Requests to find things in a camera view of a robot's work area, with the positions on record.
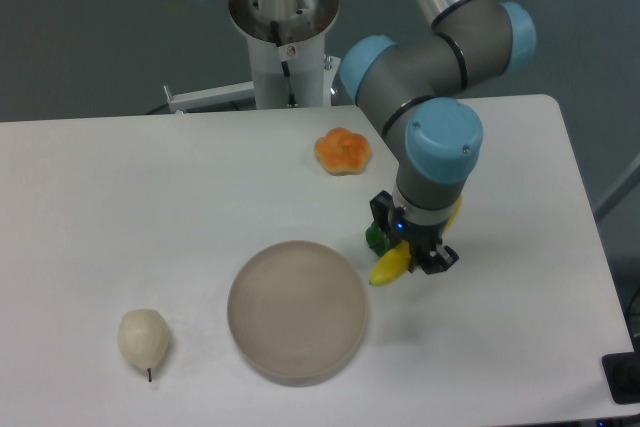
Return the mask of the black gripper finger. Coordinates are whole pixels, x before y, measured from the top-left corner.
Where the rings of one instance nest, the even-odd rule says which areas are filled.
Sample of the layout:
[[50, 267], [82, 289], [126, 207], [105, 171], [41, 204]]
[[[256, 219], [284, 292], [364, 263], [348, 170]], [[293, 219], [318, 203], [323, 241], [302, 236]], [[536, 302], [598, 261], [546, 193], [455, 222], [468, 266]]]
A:
[[448, 245], [437, 244], [434, 250], [413, 246], [410, 248], [409, 272], [421, 271], [426, 275], [443, 273], [458, 260], [458, 253]]
[[391, 217], [390, 213], [393, 211], [393, 202], [392, 196], [387, 191], [379, 192], [370, 202], [369, 202], [372, 221], [375, 221], [381, 226], [387, 227], [389, 229], [389, 237], [391, 240], [391, 247], [395, 247], [399, 242], [400, 238], [393, 231], [391, 225]]

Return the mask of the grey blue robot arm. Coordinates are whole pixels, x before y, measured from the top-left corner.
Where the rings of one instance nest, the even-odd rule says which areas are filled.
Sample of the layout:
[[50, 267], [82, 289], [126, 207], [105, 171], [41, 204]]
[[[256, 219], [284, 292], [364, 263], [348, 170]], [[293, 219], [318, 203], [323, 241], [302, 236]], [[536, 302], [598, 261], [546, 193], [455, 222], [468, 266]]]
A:
[[324, 38], [339, 0], [228, 0], [251, 79], [210, 97], [249, 95], [260, 109], [319, 107], [339, 80], [398, 161], [393, 191], [371, 200], [371, 231], [407, 249], [409, 270], [434, 274], [457, 261], [443, 235], [483, 140], [478, 115], [456, 95], [527, 64], [537, 40], [529, 13], [515, 3], [417, 2], [431, 30], [426, 41], [402, 48], [370, 36], [332, 60]]

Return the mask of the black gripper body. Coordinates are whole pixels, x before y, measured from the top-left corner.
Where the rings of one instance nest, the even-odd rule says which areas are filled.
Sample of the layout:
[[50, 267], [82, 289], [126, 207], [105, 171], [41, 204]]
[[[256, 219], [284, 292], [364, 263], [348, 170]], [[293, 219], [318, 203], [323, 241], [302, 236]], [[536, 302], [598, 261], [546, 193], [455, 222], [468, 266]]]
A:
[[425, 210], [412, 204], [400, 204], [391, 210], [390, 225], [411, 247], [431, 252], [442, 242], [443, 232], [452, 214], [452, 205], [438, 210]]

